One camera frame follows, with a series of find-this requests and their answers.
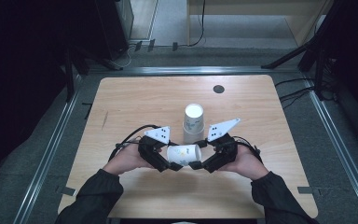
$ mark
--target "wrist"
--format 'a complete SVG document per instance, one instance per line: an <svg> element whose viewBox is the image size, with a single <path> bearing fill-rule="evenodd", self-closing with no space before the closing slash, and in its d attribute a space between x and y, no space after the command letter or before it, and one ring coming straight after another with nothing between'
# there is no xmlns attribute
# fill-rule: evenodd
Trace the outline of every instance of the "wrist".
<svg viewBox="0 0 358 224"><path fill-rule="evenodd" d="M120 169L120 165L117 165L115 162L108 162L104 167L103 170L105 170L107 173L112 175L122 175L125 171L122 171Z"/></svg>

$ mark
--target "black tape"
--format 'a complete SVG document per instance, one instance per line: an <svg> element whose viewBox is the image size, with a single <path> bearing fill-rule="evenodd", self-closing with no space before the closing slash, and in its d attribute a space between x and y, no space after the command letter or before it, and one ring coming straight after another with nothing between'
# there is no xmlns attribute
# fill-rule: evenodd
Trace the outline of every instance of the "black tape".
<svg viewBox="0 0 358 224"><path fill-rule="evenodd" d="M139 41L139 42L136 44L135 51L140 50L141 47L142 47L142 41Z"/></svg>
<svg viewBox="0 0 358 224"><path fill-rule="evenodd" d="M173 42L172 51L176 51L178 49L178 42Z"/></svg>
<svg viewBox="0 0 358 224"><path fill-rule="evenodd" d="M311 187L297 187L300 194L313 194L313 188Z"/></svg>
<svg viewBox="0 0 358 224"><path fill-rule="evenodd" d="M65 195L69 195L69 196L74 196L75 193L76 193L76 189L70 189L70 188L67 188L67 187L57 186L56 193L65 194Z"/></svg>
<svg viewBox="0 0 358 224"><path fill-rule="evenodd" d="M150 40L150 43L149 43L149 48L147 50L147 52L150 52L153 50L153 47L154 47L154 43L156 42L156 39L152 39Z"/></svg>

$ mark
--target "table surface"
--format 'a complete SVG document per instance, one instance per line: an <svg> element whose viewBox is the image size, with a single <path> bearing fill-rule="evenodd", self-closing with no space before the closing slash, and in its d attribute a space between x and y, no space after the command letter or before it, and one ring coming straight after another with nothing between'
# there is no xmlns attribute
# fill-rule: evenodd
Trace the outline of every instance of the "table surface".
<svg viewBox="0 0 358 224"><path fill-rule="evenodd" d="M213 87L221 85L223 93ZM101 81L66 187L79 190L102 168L115 143L146 125L171 127L171 140L183 144L187 105L204 108L205 135L211 124L240 118L229 134L246 138L261 149L266 167L283 177L304 210L316 217L312 194L297 187L309 183L270 76L108 77ZM201 149L202 160L213 155ZM161 155L166 158L166 147ZM140 168L120 177L124 194L110 217L134 218L260 218L250 180L229 172L179 172ZM75 201L62 195L59 212Z"/></svg>

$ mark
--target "dark hole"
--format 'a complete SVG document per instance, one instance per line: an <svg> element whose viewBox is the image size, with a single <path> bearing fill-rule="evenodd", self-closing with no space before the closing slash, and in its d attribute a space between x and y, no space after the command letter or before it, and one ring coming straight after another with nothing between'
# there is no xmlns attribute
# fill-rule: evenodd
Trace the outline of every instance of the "dark hole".
<svg viewBox="0 0 358 224"><path fill-rule="evenodd" d="M216 93L222 93L223 91L225 91L225 88L223 86L216 85L213 87L213 91Z"/></svg>

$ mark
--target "robotic hand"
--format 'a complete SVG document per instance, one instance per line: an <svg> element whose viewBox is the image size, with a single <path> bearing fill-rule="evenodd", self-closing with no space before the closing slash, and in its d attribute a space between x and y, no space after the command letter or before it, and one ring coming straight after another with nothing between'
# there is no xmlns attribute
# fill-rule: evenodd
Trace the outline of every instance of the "robotic hand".
<svg viewBox="0 0 358 224"><path fill-rule="evenodd" d="M214 147L215 153L204 162L193 161L189 166L193 170L205 169L209 173L213 173L215 170L218 170L222 166L235 161L238 152L238 145L243 145L248 147L253 154L261 161L260 150L257 147L252 147L251 144L245 139L237 136L231 137L228 134L228 131L236 126L241 120L233 119L211 125L209 128L208 138L204 140L204 143L198 142L200 147L206 147L206 145L211 145Z"/></svg>
<svg viewBox="0 0 358 224"><path fill-rule="evenodd" d="M199 145L199 147L207 147L207 145L211 145L214 147L215 153L206 161L193 161L189 163L189 166L193 170L199 170L203 168L209 173L212 173L215 170L221 168L222 166L228 164L229 162L235 161L238 151L238 145L244 145L250 148L254 155L261 161L261 158L259 156L260 151L257 149L257 147L253 148L245 139L240 137L231 137L227 133L240 121L240 119L233 119L215 125L211 125L208 133L208 138L196 142L194 144ZM138 143L138 151L141 157L160 172L163 172L166 169L171 169L174 171L179 171L180 169L182 169L182 165L179 165L175 162L168 162L159 154L158 151L161 147L178 146L177 144L170 141L169 126L161 128L156 125L145 125L135 130L121 144L116 145L116 148L115 150L113 150L109 160L111 160L120 149L124 148L128 143L130 143L128 142L128 139L130 139L135 133L148 127L154 129L146 131L145 136L143 136Z"/></svg>

